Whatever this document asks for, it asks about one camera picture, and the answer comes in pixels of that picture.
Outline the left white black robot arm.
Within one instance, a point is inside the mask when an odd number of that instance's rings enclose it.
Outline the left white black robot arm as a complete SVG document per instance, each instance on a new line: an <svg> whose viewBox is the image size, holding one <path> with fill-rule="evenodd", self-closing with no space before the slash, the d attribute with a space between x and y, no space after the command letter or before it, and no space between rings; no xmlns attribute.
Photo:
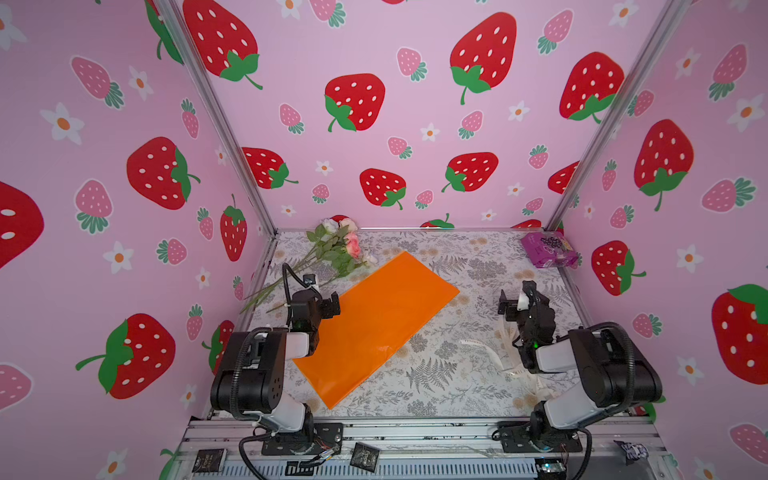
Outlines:
<svg viewBox="0 0 768 480"><path fill-rule="evenodd" d="M312 356L321 322L340 313L337 293L324 298L310 288L290 298L286 326L233 334L210 390L211 407L276 434L311 437L310 407L283 391L285 367L289 360Z"/></svg>

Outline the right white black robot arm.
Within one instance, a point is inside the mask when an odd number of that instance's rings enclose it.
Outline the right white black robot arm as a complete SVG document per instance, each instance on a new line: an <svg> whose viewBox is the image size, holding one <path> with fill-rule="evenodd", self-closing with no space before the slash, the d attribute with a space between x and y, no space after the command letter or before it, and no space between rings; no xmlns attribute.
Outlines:
<svg viewBox="0 0 768 480"><path fill-rule="evenodd" d="M533 281L523 283L516 299L501 294L498 313L517 326L515 373L578 373L575 385L539 402L527 421L498 424L492 437L504 452L580 452L582 429L662 397L659 375L619 324L579 327L557 338L555 311Z"/></svg>

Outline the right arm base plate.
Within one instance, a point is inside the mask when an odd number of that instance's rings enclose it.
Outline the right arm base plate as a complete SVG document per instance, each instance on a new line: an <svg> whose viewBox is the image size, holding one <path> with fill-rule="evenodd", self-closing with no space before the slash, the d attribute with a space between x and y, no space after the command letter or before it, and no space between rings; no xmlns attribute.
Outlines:
<svg viewBox="0 0 768 480"><path fill-rule="evenodd" d="M491 438L505 453L580 453L583 451L576 430L558 430L527 421L499 422Z"/></svg>

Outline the orange wrapping paper sheet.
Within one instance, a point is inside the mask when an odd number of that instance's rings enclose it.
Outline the orange wrapping paper sheet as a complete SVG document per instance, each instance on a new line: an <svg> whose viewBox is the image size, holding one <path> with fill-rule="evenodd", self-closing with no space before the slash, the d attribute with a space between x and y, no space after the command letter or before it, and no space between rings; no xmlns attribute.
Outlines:
<svg viewBox="0 0 768 480"><path fill-rule="evenodd" d="M402 252L340 297L341 314L322 322L314 354L294 363L332 409L458 294L457 287Z"/></svg>

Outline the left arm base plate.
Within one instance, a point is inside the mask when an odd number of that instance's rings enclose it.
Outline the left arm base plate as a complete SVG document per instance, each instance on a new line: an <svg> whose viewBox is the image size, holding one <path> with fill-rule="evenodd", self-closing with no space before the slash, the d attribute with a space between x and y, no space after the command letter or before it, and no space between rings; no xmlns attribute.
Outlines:
<svg viewBox="0 0 768 480"><path fill-rule="evenodd" d="M277 433L262 444L263 456L302 456L320 455L331 450L339 453L343 444L344 424L338 422L320 422L311 430L294 433Z"/></svg>

